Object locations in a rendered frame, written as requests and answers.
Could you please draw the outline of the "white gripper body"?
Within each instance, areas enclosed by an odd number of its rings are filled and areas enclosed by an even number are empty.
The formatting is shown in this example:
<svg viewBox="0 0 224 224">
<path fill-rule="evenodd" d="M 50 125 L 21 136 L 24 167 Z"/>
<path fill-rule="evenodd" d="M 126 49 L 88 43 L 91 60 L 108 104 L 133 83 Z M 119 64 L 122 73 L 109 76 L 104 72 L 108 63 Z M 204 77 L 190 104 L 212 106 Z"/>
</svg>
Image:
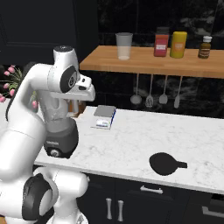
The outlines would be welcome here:
<svg viewBox="0 0 224 224">
<path fill-rule="evenodd" d="M 53 98 L 59 99 L 93 102 L 95 100 L 95 87 L 93 84 L 91 84 L 87 90 L 75 90 L 73 88 L 64 94 L 51 92 L 50 95 Z"/>
</svg>

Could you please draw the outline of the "red jar with dark lid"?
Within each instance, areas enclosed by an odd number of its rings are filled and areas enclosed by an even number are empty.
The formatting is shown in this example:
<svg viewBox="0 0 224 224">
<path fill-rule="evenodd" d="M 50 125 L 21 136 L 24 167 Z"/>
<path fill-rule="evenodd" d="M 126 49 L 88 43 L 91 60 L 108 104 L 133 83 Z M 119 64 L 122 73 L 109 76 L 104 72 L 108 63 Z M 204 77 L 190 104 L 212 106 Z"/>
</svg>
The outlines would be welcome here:
<svg viewBox="0 0 224 224">
<path fill-rule="evenodd" d="M 154 56 L 155 57 L 165 57 L 167 54 L 167 47 L 169 41 L 169 28 L 168 27 L 158 27 L 155 34 L 154 43 Z"/>
</svg>

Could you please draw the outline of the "black blender lid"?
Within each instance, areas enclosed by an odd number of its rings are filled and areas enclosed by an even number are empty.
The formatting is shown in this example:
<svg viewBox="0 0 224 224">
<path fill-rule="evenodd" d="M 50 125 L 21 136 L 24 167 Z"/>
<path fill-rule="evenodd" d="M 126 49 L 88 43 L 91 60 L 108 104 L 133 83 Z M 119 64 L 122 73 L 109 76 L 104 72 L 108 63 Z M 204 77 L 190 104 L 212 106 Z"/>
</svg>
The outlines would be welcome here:
<svg viewBox="0 0 224 224">
<path fill-rule="evenodd" d="M 149 158 L 151 169 L 161 175 L 173 174 L 178 168 L 187 168 L 186 162 L 177 161 L 173 156 L 165 152 L 158 152 Z"/>
</svg>

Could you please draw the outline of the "grey and white kitchen scale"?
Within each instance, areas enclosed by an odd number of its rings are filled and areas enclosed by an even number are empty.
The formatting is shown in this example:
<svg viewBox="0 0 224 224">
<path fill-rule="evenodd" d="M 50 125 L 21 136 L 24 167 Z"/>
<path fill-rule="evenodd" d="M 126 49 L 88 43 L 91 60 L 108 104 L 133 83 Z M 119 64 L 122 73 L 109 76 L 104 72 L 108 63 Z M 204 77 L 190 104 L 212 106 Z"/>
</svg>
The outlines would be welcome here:
<svg viewBox="0 0 224 224">
<path fill-rule="evenodd" d="M 99 105 L 93 114 L 91 128 L 109 130 L 115 114 L 115 106 Z"/>
</svg>

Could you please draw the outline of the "hanging metal ladle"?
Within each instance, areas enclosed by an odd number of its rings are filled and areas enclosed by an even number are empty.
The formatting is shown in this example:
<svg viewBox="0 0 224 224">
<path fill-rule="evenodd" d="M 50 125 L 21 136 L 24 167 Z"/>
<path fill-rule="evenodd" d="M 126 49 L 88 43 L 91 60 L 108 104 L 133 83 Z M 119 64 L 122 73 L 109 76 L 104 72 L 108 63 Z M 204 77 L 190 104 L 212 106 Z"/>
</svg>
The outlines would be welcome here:
<svg viewBox="0 0 224 224">
<path fill-rule="evenodd" d="M 139 74 L 136 75 L 136 93 L 130 97 L 130 101 L 134 105 L 139 105 L 142 102 L 142 97 L 138 94 Z"/>
</svg>

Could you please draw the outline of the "pink flowers plant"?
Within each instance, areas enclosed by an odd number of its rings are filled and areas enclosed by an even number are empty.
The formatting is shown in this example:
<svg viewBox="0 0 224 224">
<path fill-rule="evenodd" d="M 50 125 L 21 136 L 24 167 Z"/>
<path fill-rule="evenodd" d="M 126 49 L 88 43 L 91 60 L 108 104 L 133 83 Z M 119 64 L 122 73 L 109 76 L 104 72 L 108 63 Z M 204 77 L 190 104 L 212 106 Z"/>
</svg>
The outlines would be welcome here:
<svg viewBox="0 0 224 224">
<path fill-rule="evenodd" d="M 22 80 L 22 72 L 15 65 L 10 65 L 8 69 L 3 72 L 3 75 L 7 76 L 7 79 L 0 79 L 0 84 L 3 85 L 3 89 L 6 90 L 6 93 L 0 93 L 0 102 L 5 102 L 7 96 L 13 96 L 19 82 Z M 28 107 L 34 112 L 38 112 L 39 102 L 36 92 L 32 93 Z"/>
</svg>

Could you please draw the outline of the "clear glass cup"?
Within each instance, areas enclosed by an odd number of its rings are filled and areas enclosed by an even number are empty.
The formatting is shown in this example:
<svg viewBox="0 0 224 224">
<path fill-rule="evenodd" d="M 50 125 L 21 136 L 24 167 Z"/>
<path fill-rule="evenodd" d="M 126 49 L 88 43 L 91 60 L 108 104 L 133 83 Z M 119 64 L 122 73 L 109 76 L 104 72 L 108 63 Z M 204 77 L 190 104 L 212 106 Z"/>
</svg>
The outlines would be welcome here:
<svg viewBox="0 0 224 224">
<path fill-rule="evenodd" d="M 118 59 L 128 60 L 130 58 L 133 34 L 129 32 L 119 32 L 115 35 L 115 37 Z"/>
</svg>

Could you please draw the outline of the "hanging slotted metal spatula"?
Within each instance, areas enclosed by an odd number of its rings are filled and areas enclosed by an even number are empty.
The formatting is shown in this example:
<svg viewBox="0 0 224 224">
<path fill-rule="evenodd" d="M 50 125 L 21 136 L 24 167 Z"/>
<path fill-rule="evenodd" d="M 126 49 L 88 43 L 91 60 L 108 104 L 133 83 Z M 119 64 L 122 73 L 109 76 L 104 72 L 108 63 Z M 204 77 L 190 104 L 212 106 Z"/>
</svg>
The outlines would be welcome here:
<svg viewBox="0 0 224 224">
<path fill-rule="evenodd" d="M 147 108 L 152 108 L 152 106 L 153 106 L 153 97 L 152 97 L 152 95 L 151 95 L 152 82 L 153 82 L 153 74 L 152 74 L 151 77 L 150 77 L 150 93 L 149 93 L 149 95 L 146 97 L 146 100 L 145 100 L 145 106 L 146 106 Z"/>
</svg>

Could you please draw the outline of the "hanging flat metal spatula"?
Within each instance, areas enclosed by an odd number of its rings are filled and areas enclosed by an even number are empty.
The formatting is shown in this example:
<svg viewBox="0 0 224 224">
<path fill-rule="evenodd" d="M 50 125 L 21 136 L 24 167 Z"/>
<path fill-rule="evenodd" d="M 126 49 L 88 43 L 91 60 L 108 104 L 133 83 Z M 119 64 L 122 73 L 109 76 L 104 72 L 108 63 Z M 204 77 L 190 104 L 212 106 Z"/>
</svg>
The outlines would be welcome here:
<svg viewBox="0 0 224 224">
<path fill-rule="evenodd" d="M 180 76 L 180 80 L 179 80 L 179 85 L 178 85 L 178 93 L 175 97 L 174 100 L 174 108 L 177 109 L 179 107 L 179 102 L 180 102 L 180 89 L 181 89 L 181 84 L 182 84 L 182 80 L 183 80 L 183 76 Z"/>
</svg>

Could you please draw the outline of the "dark cupboard door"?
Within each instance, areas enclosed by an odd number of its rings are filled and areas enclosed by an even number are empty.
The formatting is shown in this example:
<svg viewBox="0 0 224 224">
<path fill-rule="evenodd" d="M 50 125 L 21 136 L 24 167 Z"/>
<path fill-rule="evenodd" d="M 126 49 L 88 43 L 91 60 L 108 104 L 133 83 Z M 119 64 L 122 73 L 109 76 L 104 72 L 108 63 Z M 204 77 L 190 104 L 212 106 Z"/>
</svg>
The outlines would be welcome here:
<svg viewBox="0 0 224 224">
<path fill-rule="evenodd" d="M 129 181 L 121 178 L 115 180 L 116 196 L 124 202 L 122 214 L 125 224 L 182 224 L 188 201 L 179 204 L 128 193 L 126 184 Z"/>
<path fill-rule="evenodd" d="M 115 181 L 111 177 L 86 173 L 88 188 L 77 199 L 79 209 L 85 214 L 88 224 L 116 224 L 115 218 L 107 217 L 107 199 L 111 199 L 111 215 L 115 215 Z"/>
</svg>

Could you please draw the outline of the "yellow jar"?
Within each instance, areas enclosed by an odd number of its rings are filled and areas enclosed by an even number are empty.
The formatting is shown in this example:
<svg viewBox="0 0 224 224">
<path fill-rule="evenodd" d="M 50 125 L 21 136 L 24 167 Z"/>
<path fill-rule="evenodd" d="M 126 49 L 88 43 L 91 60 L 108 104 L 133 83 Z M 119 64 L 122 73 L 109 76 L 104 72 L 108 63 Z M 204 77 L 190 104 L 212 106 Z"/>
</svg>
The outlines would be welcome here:
<svg viewBox="0 0 224 224">
<path fill-rule="evenodd" d="M 186 31 L 175 31 L 172 34 L 170 56 L 174 59 L 180 59 L 184 57 L 186 48 Z"/>
</svg>

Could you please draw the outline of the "brown bottle with white cap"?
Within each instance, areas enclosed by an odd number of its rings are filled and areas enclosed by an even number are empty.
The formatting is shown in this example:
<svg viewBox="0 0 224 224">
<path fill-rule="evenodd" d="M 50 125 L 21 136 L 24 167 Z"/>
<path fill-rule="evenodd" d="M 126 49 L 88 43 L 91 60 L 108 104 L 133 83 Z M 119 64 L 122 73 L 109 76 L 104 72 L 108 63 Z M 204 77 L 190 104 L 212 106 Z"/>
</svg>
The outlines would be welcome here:
<svg viewBox="0 0 224 224">
<path fill-rule="evenodd" d="M 210 50 L 211 50 L 211 41 L 212 37 L 211 36 L 204 36 L 203 41 L 199 46 L 199 53 L 198 57 L 201 59 L 207 59 L 210 55 Z"/>
</svg>

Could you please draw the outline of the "dark drawer front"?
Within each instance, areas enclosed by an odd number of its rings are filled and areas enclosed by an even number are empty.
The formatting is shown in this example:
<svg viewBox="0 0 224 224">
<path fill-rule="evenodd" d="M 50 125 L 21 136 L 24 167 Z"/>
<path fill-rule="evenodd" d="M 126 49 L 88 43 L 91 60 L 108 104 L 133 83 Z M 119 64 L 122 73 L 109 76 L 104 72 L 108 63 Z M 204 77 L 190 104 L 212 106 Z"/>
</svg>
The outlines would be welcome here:
<svg viewBox="0 0 224 224">
<path fill-rule="evenodd" d="M 154 192 L 142 192 L 140 191 L 140 187 L 145 186 L 151 189 L 158 189 L 161 188 L 164 193 L 157 194 Z M 165 200 L 169 202 L 175 202 L 179 204 L 185 204 L 188 201 L 188 193 L 172 186 L 166 185 L 156 185 L 152 183 L 144 183 L 144 182 L 136 182 L 136 181 L 129 181 L 126 184 L 126 189 L 128 193 L 134 193 L 140 196 L 147 196 L 157 200 Z"/>
</svg>

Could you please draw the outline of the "wooden wall shelf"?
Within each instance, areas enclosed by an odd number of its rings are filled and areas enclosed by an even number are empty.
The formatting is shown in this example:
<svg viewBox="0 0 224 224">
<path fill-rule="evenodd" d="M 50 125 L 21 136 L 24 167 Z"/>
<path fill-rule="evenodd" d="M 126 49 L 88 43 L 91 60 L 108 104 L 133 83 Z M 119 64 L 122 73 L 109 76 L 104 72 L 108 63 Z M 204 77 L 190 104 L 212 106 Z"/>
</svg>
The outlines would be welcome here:
<svg viewBox="0 0 224 224">
<path fill-rule="evenodd" d="M 208 59 L 200 59 L 197 49 L 185 49 L 181 59 L 155 57 L 153 52 L 152 47 L 132 46 L 130 59 L 119 60 L 116 46 L 99 45 L 80 70 L 224 79 L 224 50 L 211 50 Z"/>
</svg>

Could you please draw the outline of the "dark wall cupboard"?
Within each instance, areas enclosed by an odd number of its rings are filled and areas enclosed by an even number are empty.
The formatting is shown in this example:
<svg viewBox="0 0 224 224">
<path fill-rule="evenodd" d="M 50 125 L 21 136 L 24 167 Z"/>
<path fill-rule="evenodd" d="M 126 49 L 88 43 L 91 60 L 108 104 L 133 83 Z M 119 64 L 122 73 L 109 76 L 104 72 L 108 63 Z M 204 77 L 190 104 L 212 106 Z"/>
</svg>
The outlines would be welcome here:
<svg viewBox="0 0 224 224">
<path fill-rule="evenodd" d="M 0 0 L 0 64 L 52 64 L 71 46 L 83 61 L 97 46 L 97 0 Z"/>
</svg>

